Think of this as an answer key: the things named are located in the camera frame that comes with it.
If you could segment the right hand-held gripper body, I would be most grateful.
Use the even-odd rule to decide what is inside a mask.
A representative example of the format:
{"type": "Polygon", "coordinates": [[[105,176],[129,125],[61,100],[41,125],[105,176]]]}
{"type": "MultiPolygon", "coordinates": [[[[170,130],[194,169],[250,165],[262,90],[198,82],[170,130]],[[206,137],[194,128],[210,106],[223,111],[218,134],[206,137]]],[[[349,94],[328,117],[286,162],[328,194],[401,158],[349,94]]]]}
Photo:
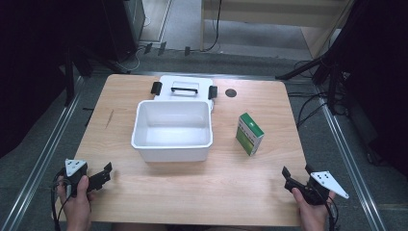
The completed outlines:
{"type": "Polygon", "coordinates": [[[323,205],[331,192],[349,199],[349,194],[329,171],[311,172],[305,190],[304,198],[311,205],[323,205]]]}

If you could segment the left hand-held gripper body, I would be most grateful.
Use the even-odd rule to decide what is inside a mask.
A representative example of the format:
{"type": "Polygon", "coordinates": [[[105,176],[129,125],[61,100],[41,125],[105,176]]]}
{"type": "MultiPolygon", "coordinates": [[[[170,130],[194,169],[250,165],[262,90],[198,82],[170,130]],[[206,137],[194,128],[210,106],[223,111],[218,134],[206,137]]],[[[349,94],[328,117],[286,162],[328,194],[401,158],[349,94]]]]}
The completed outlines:
{"type": "Polygon", "coordinates": [[[88,163],[84,160],[65,160],[65,192],[67,197],[77,196],[77,187],[88,172],[88,163]]]}

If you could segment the green and white carton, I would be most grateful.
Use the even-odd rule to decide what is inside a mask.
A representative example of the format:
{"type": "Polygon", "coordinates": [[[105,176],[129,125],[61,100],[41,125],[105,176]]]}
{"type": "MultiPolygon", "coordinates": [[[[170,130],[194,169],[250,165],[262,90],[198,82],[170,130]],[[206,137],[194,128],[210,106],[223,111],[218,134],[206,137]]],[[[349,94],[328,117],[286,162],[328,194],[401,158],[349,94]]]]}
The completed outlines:
{"type": "Polygon", "coordinates": [[[248,113],[240,115],[236,139],[248,156],[252,156],[257,152],[264,135],[264,131],[248,113]]]}

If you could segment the white plastic storage box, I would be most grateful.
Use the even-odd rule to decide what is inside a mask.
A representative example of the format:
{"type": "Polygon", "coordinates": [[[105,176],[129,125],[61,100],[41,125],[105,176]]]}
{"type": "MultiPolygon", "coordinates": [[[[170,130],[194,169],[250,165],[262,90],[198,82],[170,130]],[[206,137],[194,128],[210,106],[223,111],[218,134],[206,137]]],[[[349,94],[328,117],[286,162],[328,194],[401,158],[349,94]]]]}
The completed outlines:
{"type": "Polygon", "coordinates": [[[131,144],[147,163],[205,161],[213,144],[211,107],[196,100],[143,100],[131,144]]]}

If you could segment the white box lid black handle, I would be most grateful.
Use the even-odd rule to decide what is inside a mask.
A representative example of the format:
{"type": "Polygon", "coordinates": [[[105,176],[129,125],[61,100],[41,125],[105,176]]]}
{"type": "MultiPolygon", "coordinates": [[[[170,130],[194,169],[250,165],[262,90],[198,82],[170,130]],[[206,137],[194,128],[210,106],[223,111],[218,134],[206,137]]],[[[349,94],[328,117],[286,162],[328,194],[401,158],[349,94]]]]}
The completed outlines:
{"type": "Polygon", "coordinates": [[[198,100],[213,109],[217,86],[207,78],[163,75],[153,83],[150,93],[155,100],[198,100]]]}

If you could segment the person's left hand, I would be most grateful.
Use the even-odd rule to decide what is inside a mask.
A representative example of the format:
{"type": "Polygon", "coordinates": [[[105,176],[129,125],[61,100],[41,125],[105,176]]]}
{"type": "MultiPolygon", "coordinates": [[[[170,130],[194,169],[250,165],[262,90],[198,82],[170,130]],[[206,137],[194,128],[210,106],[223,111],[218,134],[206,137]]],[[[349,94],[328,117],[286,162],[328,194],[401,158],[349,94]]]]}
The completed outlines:
{"type": "Polygon", "coordinates": [[[62,203],[64,203],[64,214],[66,222],[73,223],[91,223],[91,207],[90,201],[92,196],[88,195],[87,188],[89,186],[89,178],[84,175],[77,187],[77,196],[67,198],[63,184],[57,188],[57,194],[62,203]]]}

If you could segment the person's right hand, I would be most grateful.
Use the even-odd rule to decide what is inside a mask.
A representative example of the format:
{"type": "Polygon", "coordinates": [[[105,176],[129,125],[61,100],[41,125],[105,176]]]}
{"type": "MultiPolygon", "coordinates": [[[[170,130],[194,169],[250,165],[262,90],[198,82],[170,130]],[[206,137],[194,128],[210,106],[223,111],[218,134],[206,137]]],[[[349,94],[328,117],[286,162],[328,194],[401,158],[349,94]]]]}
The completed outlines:
{"type": "Polygon", "coordinates": [[[293,198],[299,209],[300,216],[300,227],[304,223],[324,223],[326,225],[326,220],[328,217],[328,208],[330,208],[334,202],[332,199],[335,197],[334,192],[330,192],[330,198],[327,200],[327,205],[310,205],[304,199],[300,190],[292,189],[293,198]]]}

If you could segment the black metal stand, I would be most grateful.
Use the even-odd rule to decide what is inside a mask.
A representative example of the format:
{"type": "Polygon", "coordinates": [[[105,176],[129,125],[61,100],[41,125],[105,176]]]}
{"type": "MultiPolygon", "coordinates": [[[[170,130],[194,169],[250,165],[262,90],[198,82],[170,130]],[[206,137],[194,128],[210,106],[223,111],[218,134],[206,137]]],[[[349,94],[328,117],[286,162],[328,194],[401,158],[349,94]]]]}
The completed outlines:
{"type": "Polygon", "coordinates": [[[89,50],[84,46],[68,46],[64,53],[64,78],[65,78],[65,103],[67,107],[75,95],[74,89],[74,67],[78,69],[81,75],[90,76],[93,69],[88,61],[89,50]]]}

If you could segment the black tripod stand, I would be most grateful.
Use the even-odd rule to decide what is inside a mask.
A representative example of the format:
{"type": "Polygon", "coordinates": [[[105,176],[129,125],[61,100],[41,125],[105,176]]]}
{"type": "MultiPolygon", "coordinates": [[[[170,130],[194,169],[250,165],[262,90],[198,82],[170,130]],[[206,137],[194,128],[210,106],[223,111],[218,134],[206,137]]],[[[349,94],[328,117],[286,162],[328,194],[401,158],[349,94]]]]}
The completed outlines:
{"type": "Polygon", "coordinates": [[[276,76],[276,80],[290,80],[301,73],[316,67],[316,71],[312,76],[312,82],[316,86],[322,85],[326,79],[329,79],[327,105],[331,114],[334,116],[336,112],[336,89],[338,80],[341,77],[341,70],[339,64],[335,61],[331,51],[325,52],[323,55],[313,59],[295,70],[284,75],[276,76]]]}

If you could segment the black cabinet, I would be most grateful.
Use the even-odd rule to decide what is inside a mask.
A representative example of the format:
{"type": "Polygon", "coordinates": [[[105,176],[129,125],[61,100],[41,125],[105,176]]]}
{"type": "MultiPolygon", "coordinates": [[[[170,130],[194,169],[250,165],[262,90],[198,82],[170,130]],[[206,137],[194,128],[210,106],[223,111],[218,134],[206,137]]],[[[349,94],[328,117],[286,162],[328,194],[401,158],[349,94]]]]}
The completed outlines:
{"type": "Polygon", "coordinates": [[[102,0],[114,58],[123,62],[135,54],[145,22],[142,0],[102,0]]]}

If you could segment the metal floor rail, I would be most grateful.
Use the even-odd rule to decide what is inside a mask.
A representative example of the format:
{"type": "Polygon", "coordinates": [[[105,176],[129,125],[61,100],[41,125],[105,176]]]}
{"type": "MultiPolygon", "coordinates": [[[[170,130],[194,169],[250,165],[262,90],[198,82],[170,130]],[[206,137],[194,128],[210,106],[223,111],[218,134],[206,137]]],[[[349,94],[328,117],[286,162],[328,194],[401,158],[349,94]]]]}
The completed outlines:
{"type": "Polygon", "coordinates": [[[30,170],[30,174],[28,175],[25,183],[22,185],[21,190],[16,195],[13,206],[7,212],[7,215],[0,225],[0,231],[15,231],[21,223],[32,199],[34,198],[40,180],[45,174],[45,171],[54,156],[55,150],[61,140],[64,130],[75,111],[85,82],[86,80],[82,76],[76,78],[74,83],[73,99],[67,106],[64,106],[64,109],[62,110],[50,136],[46,141],[46,144],[41,149],[38,157],[35,159],[33,168],[30,170]]]}
{"type": "Polygon", "coordinates": [[[347,213],[356,209],[364,214],[362,219],[369,227],[369,231],[388,231],[358,165],[358,161],[361,160],[358,151],[363,150],[363,147],[359,137],[354,134],[354,126],[345,115],[332,115],[326,103],[327,100],[324,98],[319,100],[325,121],[337,145],[345,176],[352,185],[351,188],[346,189],[349,199],[341,197],[336,200],[340,221],[351,221],[351,215],[347,213]]]}

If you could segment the wooden frame furniture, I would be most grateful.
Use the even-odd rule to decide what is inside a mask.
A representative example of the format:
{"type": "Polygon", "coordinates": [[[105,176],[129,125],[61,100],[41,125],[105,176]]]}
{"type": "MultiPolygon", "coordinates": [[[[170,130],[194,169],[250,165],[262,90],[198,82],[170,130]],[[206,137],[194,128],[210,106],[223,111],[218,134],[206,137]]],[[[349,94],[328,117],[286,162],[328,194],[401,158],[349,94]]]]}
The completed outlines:
{"type": "Polygon", "coordinates": [[[313,58],[323,53],[334,32],[345,24],[355,0],[201,0],[200,48],[204,20],[298,26],[313,58]]]}

